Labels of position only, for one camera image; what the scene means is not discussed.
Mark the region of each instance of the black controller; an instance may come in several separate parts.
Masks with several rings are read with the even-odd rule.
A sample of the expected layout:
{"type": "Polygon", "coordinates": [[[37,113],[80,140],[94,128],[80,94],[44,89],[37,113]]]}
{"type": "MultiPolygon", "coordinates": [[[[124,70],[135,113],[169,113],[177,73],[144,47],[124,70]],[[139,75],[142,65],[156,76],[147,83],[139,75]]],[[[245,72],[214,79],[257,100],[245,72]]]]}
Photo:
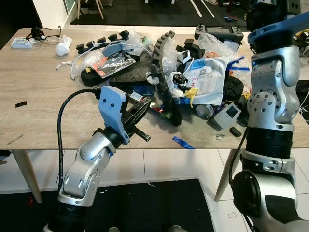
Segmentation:
{"type": "Polygon", "coordinates": [[[243,33],[238,27],[221,27],[221,28],[212,28],[206,27],[205,25],[197,26],[194,34],[194,38],[197,40],[202,33],[208,33],[213,35],[217,39],[224,41],[232,40],[236,43],[240,43],[243,39],[243,33]]]}

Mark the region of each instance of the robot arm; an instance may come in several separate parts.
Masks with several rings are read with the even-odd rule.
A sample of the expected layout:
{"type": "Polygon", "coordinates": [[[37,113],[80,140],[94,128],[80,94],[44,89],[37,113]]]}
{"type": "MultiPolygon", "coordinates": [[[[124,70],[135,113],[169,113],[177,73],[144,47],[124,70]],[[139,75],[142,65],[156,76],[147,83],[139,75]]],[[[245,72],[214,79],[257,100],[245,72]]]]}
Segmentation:
{"type": "Polygon", "coordinates": [[[308,27],[309,12],[295,0],[254,0],[248,26],[252,94],[243,171],[231,183],[234,205],[249,216],[255,232],[306,232],[309,222],[297,212],[295,161],[290,157],[299,101],[299,51],[293,35],[308,27]]]}
{"type": "Polygon", "coordinates": [[[137,134],[146,141],[150,136],[136,128],[145,116],[151,101],[144,99],[126,111],[128,95],[114,87],[103,87],[99,110],[105,129],[97,129],[92,138],[76,151],[73,165],[65,175],[53,215],[44,232],[84,232],[100,176],[110,157],[121,144],[127,145],[137,134]]]}

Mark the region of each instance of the white crumpled tissue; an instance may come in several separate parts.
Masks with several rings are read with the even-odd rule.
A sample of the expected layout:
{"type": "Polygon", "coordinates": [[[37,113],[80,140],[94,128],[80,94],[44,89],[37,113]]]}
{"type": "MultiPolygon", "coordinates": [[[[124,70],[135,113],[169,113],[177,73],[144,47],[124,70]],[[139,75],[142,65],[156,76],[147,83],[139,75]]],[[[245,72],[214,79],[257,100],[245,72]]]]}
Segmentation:
{"type": "Polygon", "coordinates": [[[58,43],[56,46],[56,53],[58,56],[62,57],[65,54],[70,53],[70,45],[72,43],[72,38],[63,35],[62,43],[58,43]]]}

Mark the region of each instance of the white power strip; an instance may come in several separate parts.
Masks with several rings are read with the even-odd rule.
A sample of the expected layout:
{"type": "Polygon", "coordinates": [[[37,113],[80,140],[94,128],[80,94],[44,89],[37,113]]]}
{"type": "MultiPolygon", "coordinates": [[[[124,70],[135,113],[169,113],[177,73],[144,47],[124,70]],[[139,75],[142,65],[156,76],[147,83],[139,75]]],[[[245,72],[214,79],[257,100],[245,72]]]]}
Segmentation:
{"type": "Polygon", "coordinates": [[[25,37],[16,37],[11,43],[12,48],[32,48],[32,44],[25,37]]]}

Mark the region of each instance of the remote controller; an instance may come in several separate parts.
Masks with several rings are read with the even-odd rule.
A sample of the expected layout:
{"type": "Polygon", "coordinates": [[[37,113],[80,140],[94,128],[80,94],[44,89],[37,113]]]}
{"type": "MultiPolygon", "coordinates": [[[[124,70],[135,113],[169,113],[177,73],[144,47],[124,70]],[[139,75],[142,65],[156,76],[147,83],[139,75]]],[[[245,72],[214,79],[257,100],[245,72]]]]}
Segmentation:
{"type": "Polygon", "coordinates": [[[197,40],[202,33],[208,33],[213,35],[219,40],[232,40],[236,43],[240,43],[243,39],[243,33],[239,29],[239,27],[221,27],[221,28],[213,28],[206,27],[205,25],[197,26],[194,34],[194,38],[197,40]]]}
{"type": "Polygon", "coordinates": [[[25,37],[16,37],[11,43],[12,48],[32,48],[32,44],[25,37]]]}

